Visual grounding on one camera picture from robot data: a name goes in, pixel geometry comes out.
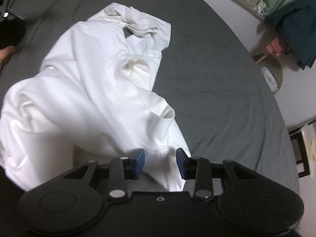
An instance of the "finger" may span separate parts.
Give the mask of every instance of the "finger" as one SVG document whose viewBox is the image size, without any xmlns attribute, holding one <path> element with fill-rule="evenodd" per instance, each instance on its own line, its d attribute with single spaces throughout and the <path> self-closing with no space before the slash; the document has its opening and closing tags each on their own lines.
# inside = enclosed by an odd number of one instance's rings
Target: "finger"
<svg viewBox="0 0 316 237">
<path fill-rule="evenodd" d="M 6 62 L 8 62 L 14 51 L 15 47 L 12 45 L 0 50 L 0 66 L 3 66 Z"/>
</svg>

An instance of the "round pad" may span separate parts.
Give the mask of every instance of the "round pad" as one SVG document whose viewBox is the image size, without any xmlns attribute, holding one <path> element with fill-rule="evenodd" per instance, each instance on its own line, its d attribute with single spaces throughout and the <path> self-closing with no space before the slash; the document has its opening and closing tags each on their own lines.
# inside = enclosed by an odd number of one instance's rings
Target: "round pad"
<svg viewBox="0 0 316 237">
<path fill-rule="evenodd" d="M 81 230 L 102 211 L 102 196 L 85 184 L 47 182 L 19 201 L 23 220 L 39 233 L 62 234 Z"/>
<path fill-rule="evenodd" d="M 63 191 L 49 193 L 39 201 L 42 209 L 47 212 L 65 212 L 72 209 L 76 203 L 76 196 Z"/>
<path fill-rule="evenodd" d="M 218 199 L 221 214 L 235 227 L 256 235 L 280 233 L 301 220 L 304 205 L 293 191 L 270 181 L 239 180 Z"/>
</svg>

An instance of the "white fabric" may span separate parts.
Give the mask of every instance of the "white fabric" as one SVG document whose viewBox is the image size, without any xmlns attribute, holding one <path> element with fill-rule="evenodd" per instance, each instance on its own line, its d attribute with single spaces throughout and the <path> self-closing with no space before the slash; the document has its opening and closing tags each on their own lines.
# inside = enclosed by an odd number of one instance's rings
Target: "white fabric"
<svg viewBox="0 0 316 237">
<path fill-rule="evenodd" d="M 123 28 L 133 35 L 125 38 Z M 181 191 L 174 110 L 151 92 L 171 26 L 112 3 L 67 30 L 40 73 L 12 86 L 0 119 L 2 166 L 24 190 L 82 163 L 146 151 L 144 171 Z M 81 151 L 74 153 L 74 146 Z"/>
</svg>

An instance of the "gray bed sheet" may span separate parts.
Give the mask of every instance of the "gray bed sheet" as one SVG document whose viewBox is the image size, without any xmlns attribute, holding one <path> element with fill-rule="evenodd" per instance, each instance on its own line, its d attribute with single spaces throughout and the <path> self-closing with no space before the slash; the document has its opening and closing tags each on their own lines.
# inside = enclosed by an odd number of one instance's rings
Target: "gray bed sheet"
<svg viewBox="0 0 316 237">
<path fill-rule="evenodd" d="M 194 156 L 232 159 L 299 192 L 290 138 L 259 68 L 203 0 L 16 0 L 27 32 L 0 75 L 0 98 L 38 73 L 57 39 L 112 2 L 171 23 L 154 91 L 176 112 Z"/>
</svg>

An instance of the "round basket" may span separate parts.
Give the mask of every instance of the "round basket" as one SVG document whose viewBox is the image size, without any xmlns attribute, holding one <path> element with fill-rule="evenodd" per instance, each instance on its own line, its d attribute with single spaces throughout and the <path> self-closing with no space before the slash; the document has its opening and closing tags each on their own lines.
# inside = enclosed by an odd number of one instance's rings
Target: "round basket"
<svg viewBox="0 0 316 237">
<path fill-rule="evenodd" d="M 264 53 L 257 54 L 256 56 L 253 57 L 253 59 L 255 61 L 258 61 L 263 55 Z M 262 61 L 258 63 L 258 66 L 260 68 L 266 67 L 271 72 L 277 84 L 277 90 L 273 92 L 273 94 L 276 94 L 278 90 L 280 89 L 283 82 L 283 71 L 282 71 L 281 64 L 274 56 L 269 54 Z"/>
</svg>

